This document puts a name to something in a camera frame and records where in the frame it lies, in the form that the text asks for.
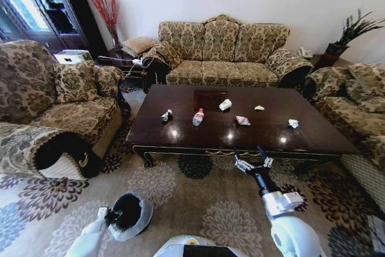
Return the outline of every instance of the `plant pot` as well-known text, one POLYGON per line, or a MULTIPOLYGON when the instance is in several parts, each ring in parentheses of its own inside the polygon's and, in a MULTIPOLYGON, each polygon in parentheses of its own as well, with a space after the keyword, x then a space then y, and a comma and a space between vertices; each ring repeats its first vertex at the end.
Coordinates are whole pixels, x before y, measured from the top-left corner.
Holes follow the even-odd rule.
POLYGON ((348 48, 349 46, 347 45, 329 43, 325 53, 321 55, 321 58, 315 64, 314 70, 320 69, 322 67, 333 66, 341 54, 343 54, 348 48))

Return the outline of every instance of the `water bottle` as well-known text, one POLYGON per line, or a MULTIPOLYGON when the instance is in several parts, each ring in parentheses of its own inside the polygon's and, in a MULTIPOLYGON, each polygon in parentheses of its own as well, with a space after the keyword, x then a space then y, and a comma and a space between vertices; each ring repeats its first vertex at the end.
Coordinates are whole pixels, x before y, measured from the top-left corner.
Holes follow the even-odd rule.
POLYGON ((203 116, 204 116, 205 114, 203 114, 203 109, 202 108, 200 108, 199 109, 199 112, 198 113, 196 113, 195 115, 194 115, 194 117, 192 118, 192 123, 193 123, 193 125, 194 126, 199 126, 200 125, 200 123, 202 122, 202 120, 203 120, 203 116))

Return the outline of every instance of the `carpet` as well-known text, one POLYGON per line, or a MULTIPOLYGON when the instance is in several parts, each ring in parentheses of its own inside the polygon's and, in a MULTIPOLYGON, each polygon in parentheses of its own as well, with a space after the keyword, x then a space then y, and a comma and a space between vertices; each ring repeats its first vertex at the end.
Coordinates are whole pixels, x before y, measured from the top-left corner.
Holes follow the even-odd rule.
MULTIPOLYGON (((125 94, 132 116, 95 178, 0 176, 0 256, 64 256, 98 208, 111 206, 127 191, 154 204, 152 221, 122 243, 107 232, 99 256, 152 256, 169 238, 183 234, 210 238, 251 257, 280 256, 257 185, 234 167, 233 158, 159 154, 155 166, 145 169, 131 154, 123 142, 144 97, 141 90, 125 94)), ((316 230, 327 256, 370 256, 380 250, 384 240, 374 244, 371 228, 381 213, 354 180, 335 164, 297 176, 296 164, 276 159, 271 176, 282 191, 301 194, 305 203, 295 214, 316 230)))

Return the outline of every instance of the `white robot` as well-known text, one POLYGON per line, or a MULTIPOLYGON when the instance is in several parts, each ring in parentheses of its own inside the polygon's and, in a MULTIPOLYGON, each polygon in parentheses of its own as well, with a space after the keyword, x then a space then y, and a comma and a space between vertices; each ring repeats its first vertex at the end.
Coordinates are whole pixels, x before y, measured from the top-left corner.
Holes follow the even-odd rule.
MULTIPOLYGON (((268 174, 273 159, 268 158, 260 147, 258 150, 263 162, 249 164, 241 160, 239 154, 235 152, 235 165, 244 173, 254 176, 271 222, 271 237, 277 248, 284 257, 326 257, 313 228, 292 215, 294 209, 303 203, 302 197, 297 192, 282 194, 268 174)), ((101 208, 98 219, 83 229, 81 236, 75 240, 66 256, 97 257, 103 234, 109 226, 105 217, 110 213, 108 208, 101 208)), ((154 255, 154 257, 185 256, 247 257, 237 249, 217 246, 209 239, 190 235, 169 239, 154 255)))

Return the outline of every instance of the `white wall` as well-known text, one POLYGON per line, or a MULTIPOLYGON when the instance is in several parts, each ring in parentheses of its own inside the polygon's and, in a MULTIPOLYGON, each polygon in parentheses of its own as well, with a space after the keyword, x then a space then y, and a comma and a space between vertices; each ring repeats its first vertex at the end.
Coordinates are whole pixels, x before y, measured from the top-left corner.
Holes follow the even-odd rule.
MULTIPOLYGON (((242 22, 277 22, 290 27, 286 47, 299 46, 324 52, 329 42, 339 39, 343 20, 358 7, 374 10, 373 17, 385 17, 385 0, 120 0, 119 34, 157 38, 163 20, 201 22, 220 13, 242 22)), ((93 8, 107 47, 111 38, 93 8)), ((353 62, 385 63, 385 29, 371 31, 350 43, 343 58, 353 62)))

